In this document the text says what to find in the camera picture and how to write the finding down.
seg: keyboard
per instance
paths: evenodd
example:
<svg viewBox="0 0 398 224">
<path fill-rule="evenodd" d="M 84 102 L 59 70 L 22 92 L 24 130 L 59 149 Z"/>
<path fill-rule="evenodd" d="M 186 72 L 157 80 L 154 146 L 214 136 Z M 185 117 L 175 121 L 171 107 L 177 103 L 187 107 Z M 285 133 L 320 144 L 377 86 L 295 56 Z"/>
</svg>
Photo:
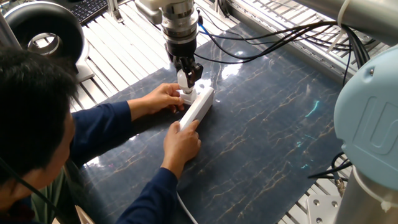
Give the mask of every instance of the keyboard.
<svg viewBox="0 0 398 224">
<path fill-rule="evenodd" d="M 101 15 L 107 8 L 108 3 L 106 0 L 84 0 L 73 6 L 70 11 L 83 25 Z"/>
</svg>

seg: man's right hand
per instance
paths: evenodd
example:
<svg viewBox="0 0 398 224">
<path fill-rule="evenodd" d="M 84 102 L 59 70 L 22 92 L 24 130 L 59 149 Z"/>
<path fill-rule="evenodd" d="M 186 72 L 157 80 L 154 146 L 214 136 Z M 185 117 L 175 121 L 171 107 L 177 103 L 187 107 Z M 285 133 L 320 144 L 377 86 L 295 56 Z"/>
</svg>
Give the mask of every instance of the man's right hand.
<svg viewBox="0 0 398 224">
<path fill-rule="evenodd" d="M 170 170 L 177 179 L 180 178 L 184 165 L 199 152 L 201 141 L 196 128 L 199 121 L 192 122 L 185 130 L 180 130 L 180 123 L 174 122 L 164 139 L 163 168 Z"/>
</svg>

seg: white cable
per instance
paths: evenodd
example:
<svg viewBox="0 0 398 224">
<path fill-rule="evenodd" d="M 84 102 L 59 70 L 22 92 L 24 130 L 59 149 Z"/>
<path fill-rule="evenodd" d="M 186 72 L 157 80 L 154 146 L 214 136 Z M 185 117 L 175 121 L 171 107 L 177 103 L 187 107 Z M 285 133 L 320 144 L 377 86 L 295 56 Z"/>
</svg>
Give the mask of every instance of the white cable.
<svg viewBox="0 0 398 224">
<path fill-rule="evenodd" d="M 351 2 L 351 0 L 345 0 L 343 2 L 343 4 L 341 5 L 340 11 L 338 11 L 338 15 L 337 15 L 337 24 L 338 26 L 340 26 L 340 34 L 337 36 L 337 38 L 335 39 L 335 41 L 333 41 L 333 43 L 330 45 L 330 47 L 328 48 L 328 50 L 326 51 L 326 54 L 328 54 L 337 44 L 337 42 L 341 39 L 341 37 L 346 33 L 342 26 L 341 26 L 341 22 L 343 20 L 343 16 L 344 13 L 346 12 L 346 9 L 349 5 L 349 3 Z"/>
<path fill-rule="evenodd" d="M 344 15 L 344 13 L 346 12 L 346 9 L 347 9 L 347 7 L 348 7 L 348 5 L 349 5 L 350 2 L 351 2 L 351 0 L 345 0 L 345 1 L 343 2 L 343 4 L 341 5 L 340 11 L 338 11 L 337 24 L 338 24 L 338 26 L 340 26 L 340 27 L 341 27 L 341 22 L 342 22 L 342 20 L 343 20 L 343 15 Z"/>
<path fill-rule="evenodd" d="M 191 213 L 188 211 L 188 209 L 186 208 L 186 206 L 184 205 L 184 203 L 182 202 L 180 195 L 177 192 L 177 198 L 178 201 L 180 202 L 181 207 L 184 209 L 185 213 L 188 215 L 188 217 L 191 219 L 191 221 L 193 222 L 193 224 L 198 224 L 198 222 L 195 220 L 195 218 L 191 215 Z"/>
</svg>

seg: table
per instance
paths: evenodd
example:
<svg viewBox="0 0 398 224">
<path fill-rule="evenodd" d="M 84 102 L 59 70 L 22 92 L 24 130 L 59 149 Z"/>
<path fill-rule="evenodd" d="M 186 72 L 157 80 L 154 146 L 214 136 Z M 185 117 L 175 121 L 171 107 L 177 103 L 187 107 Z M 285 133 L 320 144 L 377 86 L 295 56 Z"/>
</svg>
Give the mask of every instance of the table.
<svg viewBox="0 0 398 224">
<path fill-rule="evenodd" d="M 244 24 L 232 30 L 257 35 Z M 218 40 L 239 55 L 261 49 Z M 210 42 L 197 54 L 233 60 Z M 186 165 L 178 192 L 201 224 L 276 223 L 314 183 L 307 176 L 325 170 L 340 151 L 333 110 L 341 87 L 283 49 L 245 64 L 197 61 L 205 68 L 197 85 L 212 86 L 215 101 L 198 128 L 201 151 Z M 106 102 L 170 82 L 176 82 L 171 66 Z M 114 223 L 150 181 L 162 163 L 168 126 L 182 115 L 164 111 L 133 123 L 120 136 L 126 142 L 81 168 L 85 209 L 97 224 Z M 179 208 L 172 223 L 190 221 Z"/>
</svg>

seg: man's left hand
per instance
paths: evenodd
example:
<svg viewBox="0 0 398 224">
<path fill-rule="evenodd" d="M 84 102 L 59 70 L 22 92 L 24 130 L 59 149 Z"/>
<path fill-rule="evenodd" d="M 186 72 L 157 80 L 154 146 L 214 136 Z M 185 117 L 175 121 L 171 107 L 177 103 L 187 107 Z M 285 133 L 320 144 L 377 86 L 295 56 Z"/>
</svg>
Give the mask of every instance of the man's left hand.
<svg viewBox="0 0 398 224">
<path fill-rule="evenodd" d="M 180 86 L 177 83 L 163 83 L 148 95 L 129 100 L 127 103 L 131 110 L 131 120 L 134 121 L 146 114 L 154 114 L 163 108 L 170 108 L 173 113 L 177 111 L 177 108 L 183 110 L 184 100 L 177 92 L 179 89 Z"/>
</svg>

